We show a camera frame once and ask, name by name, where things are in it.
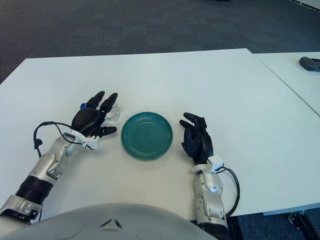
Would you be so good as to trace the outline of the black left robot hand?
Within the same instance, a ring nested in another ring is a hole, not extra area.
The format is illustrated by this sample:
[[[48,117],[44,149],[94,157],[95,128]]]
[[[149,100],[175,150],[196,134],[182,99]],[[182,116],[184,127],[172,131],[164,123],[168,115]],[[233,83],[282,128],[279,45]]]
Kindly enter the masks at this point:
[[[115,104],[118,93],[112,93],[107,99],[103,101],[98,109],[98,105],[105,95],[104,91],[98,92],[91,97],[86,103],[85,107],[80,109],[74,116],[71,122],[71,129],[75,130],[85,137],[103,137],[113,134],[117,131],[115,126],[101,127],[105,121],[107,113],[112,110]]]

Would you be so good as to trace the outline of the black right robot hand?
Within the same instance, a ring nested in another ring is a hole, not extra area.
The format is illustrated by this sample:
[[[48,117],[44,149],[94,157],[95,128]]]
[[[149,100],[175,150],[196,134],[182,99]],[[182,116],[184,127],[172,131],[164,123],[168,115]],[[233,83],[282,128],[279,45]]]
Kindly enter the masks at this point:
[[[206,164],[209,157],[214,155],[214,150],[205,118],[189,112],[185,112],[183,116],[190,123],[182,119],[179,121],[184,128],[182,148],[195,165]]]

